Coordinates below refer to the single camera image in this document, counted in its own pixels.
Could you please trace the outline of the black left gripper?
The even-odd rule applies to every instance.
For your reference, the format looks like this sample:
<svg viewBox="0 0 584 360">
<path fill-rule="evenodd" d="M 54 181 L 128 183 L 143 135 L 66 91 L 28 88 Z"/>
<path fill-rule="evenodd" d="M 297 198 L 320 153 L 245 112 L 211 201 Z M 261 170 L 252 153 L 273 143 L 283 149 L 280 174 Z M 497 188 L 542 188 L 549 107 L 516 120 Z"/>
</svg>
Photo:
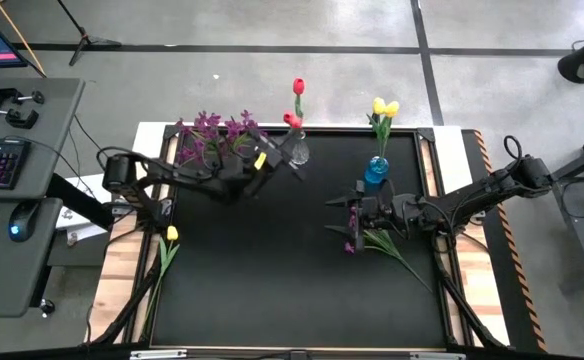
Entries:
<svg viewBox="0 0 584 360">
<path fill-rule="evenodd" d="M 234 153 L 233 162 L 219 171 L 224 199 L 254 197 L 282 167 L 288 168 L 299 181 L 306 179 L 306 173 L 291 160 L 289 152 L 302 140 L 300 129 L 289 129 L 274 138 L 263 134 L 247 134 L 246 137 L 251 153 Z"/>
</svg>

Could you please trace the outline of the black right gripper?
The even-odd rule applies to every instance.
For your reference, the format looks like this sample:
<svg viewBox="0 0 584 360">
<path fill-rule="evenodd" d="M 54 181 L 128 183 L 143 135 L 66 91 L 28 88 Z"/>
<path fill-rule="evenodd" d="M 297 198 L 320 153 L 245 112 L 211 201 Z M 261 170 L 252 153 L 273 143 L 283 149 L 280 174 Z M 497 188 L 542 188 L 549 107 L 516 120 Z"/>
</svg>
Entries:
<svg viewBox="0 0 584 360">
<path fill-rule="evenodd" d="M 364 249 L 365 230 L 393 229 L 401 235 L 409 235 L 409 223 L 420 216 L 418 209 L 408 210 L 409 206 L 416 205 L 416 196 L 410 193 L 397 194 L 391 180 L 382 180 L 370 196 L 366 195 L 366 182 L 357 180 L 354 195 L 331 199 L 324 205 L 352 206 L 352 228 L 337 225 L 325 225 L 324 228 L 346 238 L 353 238 L 355 250 Z"/>
</svg>

